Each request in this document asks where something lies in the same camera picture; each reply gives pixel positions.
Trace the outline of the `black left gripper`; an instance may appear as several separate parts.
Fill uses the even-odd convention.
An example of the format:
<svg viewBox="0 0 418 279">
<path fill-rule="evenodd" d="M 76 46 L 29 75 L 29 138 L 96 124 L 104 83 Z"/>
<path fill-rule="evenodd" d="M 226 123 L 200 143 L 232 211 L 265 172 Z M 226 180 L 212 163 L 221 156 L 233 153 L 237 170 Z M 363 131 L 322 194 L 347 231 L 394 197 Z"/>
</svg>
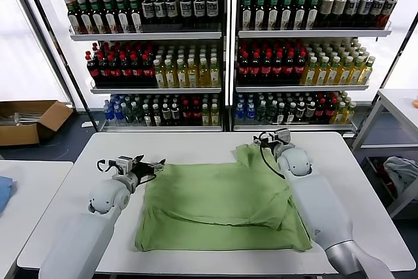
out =
<svg viewBox="0 0 418 279">
<path fill-rule="evenodd" d="M 155 163 L 143 163 L 141 162 L 144 155 L 139 155 L 133 158 L 133 168 L 131 172 L 137 177 L 139 184 L 145 184 L 155 179 L 155 174 L 164 169 L 166 159 Z"/>
</svg>

